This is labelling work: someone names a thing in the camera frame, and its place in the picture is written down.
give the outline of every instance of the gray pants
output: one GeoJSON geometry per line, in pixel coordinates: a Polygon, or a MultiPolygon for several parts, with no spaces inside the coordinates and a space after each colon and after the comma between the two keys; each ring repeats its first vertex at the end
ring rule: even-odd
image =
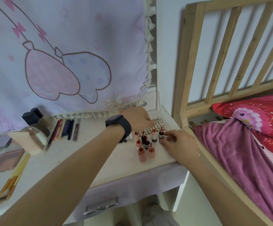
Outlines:
{"type": "Polygon", "coordinates": [[[158,205],[148,206],[142,218],[143,226],[180,226],[174,220],[173,213],[158,205]]]}

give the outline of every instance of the drawer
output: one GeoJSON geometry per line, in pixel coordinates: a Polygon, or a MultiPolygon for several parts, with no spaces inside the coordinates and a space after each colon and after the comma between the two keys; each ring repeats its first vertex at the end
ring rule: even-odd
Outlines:
{"type": "Polygon", "coordinates": [[[126,206],[147,196],[180,186],[186,174],[187,169],[174,162],[93,187],[86,192],[65,223],[80,221],[105,209],[126,206]]]}

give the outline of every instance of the black watch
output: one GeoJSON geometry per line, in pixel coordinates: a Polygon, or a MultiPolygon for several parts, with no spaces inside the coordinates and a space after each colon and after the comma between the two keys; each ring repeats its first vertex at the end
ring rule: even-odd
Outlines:
{"type": "Polygon", "coordinates": [[[125,130],[125,135],[122,138],[120,142],[123,142],[125,138],[127,138],[131,133],[131,125],[130,123],[125,119],[123,115],[114,115],[110,118],[108,118],[105,121],[105,126],[107,127],[110,124],[120,124],[125,130]]]}

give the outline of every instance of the pillow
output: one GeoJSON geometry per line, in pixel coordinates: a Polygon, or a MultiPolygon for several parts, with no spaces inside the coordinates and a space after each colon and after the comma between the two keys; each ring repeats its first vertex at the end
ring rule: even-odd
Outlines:
{"type": "Polygon", "coordinates": [[[251,128],[255,137],[273,152],[273,95],[212,105],[224,117],[237,118],[251,128]]]}

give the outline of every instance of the wooden bed frame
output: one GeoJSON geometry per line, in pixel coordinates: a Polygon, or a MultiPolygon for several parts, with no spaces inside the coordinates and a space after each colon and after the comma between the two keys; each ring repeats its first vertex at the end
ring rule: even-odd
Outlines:
{"type": "MultiPolygon", "coordinates": [[[[181,28],[181,43],[179,45],[173,111],[174,120],[178,125],[180,125],[180,127],[184,131],[187,131],[194,135],[190,127],[188,127],[188,119],[211,112],[211,105],[214,103],[228,102],[273,89],[273,80],[261,84],[264,76],[266,75],[268,69],[273,62],[272,47],[253,85],[247,89],[239,90],[240,83],[256,51],[256,48],[268,24],[272,12],[273,0],[211,0],[192,3],[186,6],[181,28]],[[253,37],[248,45],[247,51],[243,57],[242,63],[237,72],[237,76],[235,77],[233,85],[227,94],[214,97],[214,92],[221,73],[221,69],[224,64],[225,57],[228,52],[229,45],[232,40],[232,36],[234,34],[242,7],[259,3],[266,3],[266,5],[256,26],[253,37]],[[188,105],[188,98],[204,15],[206,12],[221,11],[223,9],[232,10],[216,59],[213,75],[207,91],[207,96],[203,102],[188,105]]],[[[206,150],[206,148],[201,144],[200,149],[202,159],[210,166],[211,170],[215,173],[215,175],[217,175],[217,177],[226,186],[229,187],[229,189],[232,191],[232,195],[238,196],[245,203],[246,208],[240,209],[240,214],[247,213],[246,215],[248,215],[248,212],[251,212],[251,218],[257,219],[257,224],[254,225],[273,225],[273,222],[250,200],[250,198],[230,177],[226,170],[224,170],[223,167],[214,159],[210,152],[206,150]]],[[[241,224],[238,219],[233,219],[231,223],[222,222],[222,224],[245,225],[244,221],[241,224]]]]}

